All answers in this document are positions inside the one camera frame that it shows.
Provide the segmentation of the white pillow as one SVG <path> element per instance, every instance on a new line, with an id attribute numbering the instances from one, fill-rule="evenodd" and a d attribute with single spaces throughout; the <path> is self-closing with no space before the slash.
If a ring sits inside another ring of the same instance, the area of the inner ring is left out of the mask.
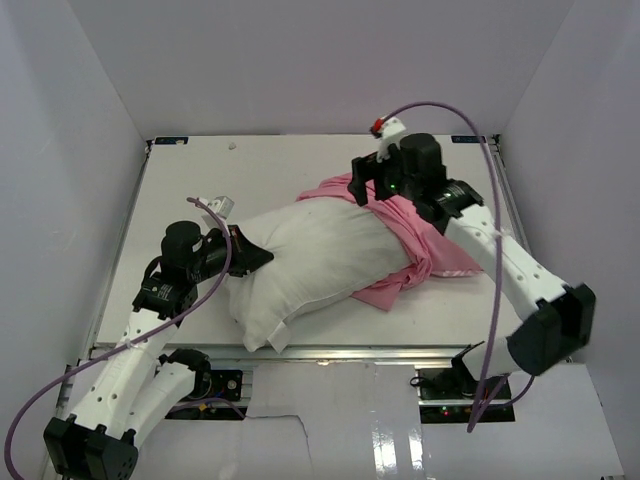
<path id="1" fill-rule="evenodd" d="M 282 352 L 291 322 L 398 273 L 410 259 L 376 215 L 349 201 L 298 201 L 240 222 L 254 245 L 274 258 L 243 277 L 228 277 L 230 316 L 254 352 Z"/>

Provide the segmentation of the pink floral pillowcase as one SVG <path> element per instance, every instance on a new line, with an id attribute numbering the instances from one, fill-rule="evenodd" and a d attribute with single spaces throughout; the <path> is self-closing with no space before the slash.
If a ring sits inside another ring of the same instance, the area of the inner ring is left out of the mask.
<path id="1" fill-rule="evenodd" d="M 296 201 L 327 197 L 355 204 L 347 190 L 351 179 L 351 174 L 328 178 L 315 189 L 300 193 Z M 365 208 L 397 237 L 410 263 L 371 286 L 347 293 L 346 297 L 351 296 L 380 310 L 389 311 L 402 290 L 416 287 L 431 276 L 462 278 L 482 273 L 483 269 L 468 254 L 442 236 L 433 225 L 423 221 L 410 201 L 401 196 L 385 201 L 375 200 L 372 182 L 367 183 L 365 189 L 368 200 Z M 301 283 L 296 282 L 294 286 L 297 289 L 287 299 L 292 312 L 327 301 L 326 298 L 313 298 L 318 294 L 309 296 L 309 287 L 301 288 Z"/>

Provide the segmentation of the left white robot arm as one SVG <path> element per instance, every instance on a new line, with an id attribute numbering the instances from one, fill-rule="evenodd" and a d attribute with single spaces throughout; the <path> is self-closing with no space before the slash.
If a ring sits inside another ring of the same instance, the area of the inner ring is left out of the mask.
<path id="1" fill-rule="evenodd" d="M 238 226 L 202 234 L 192 221 L 166 228 L 161 253 L 147 266 L 121 340 L 86 395 L 43 437 L 55 471 L 68 479 L 128 479 L 155 426 L 182 399 L 211 387 L 210 363 L 196 350 L 163 354 L 200 283 L 243 277 L 273 260 Z"/>

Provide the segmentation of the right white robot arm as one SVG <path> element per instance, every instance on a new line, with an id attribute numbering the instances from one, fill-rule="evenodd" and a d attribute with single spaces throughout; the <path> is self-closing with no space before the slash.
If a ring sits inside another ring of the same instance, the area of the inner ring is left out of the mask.
<path id="1" fill-rule="evenodd" d="M 570 286 L 533 258 L 498 225 L 497 213 L 468 183 L 449 177 L 436 139 L 427 133 L 381 139 L 377 152 L 351 163 L 348 190 L 360 206 L 371 186 L 378 200 L 401 196 L 419 217 L 460 247 L 493 280 L 521 320 L 506 337 L 490 335 L 451 362 L 453 390 L 472 399 L 488 378 L 523 371 L 540 376 L 590 341 L 596 296 Z"/>

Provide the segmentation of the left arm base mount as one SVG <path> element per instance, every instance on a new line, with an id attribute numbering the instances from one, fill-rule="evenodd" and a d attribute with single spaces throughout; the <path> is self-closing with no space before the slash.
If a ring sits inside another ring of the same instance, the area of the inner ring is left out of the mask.
<path id="1" fill-rule="evenodd" d="M 183 397 L 180 409 L 170 411 L 171 420 L 242 420 L 245 407 L 241 400 L 242 370 L 214 369 L 209 357 L 194 349 L 177 349 L 159 357 L 161 365 L 179 363 L 195 372 L 194 388 Z"/>

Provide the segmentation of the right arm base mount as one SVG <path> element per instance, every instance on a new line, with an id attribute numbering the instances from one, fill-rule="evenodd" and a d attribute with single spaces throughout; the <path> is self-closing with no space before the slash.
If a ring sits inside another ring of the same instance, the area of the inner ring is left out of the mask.
<path id="1" fill-rule="evenodd" d="M 471 420 L 477 382 L 457 370 L 458 357 L 470 349 L 471 345 L 462 350 L 449 366 L 418 369 L 409 380 L 418 393 L 422 425 L 466 424 Z M 508 405 L 511 399 L 511 388 L 505 381 L 479 422 L 513 423 L 516 416 L 513 406 Z"/>

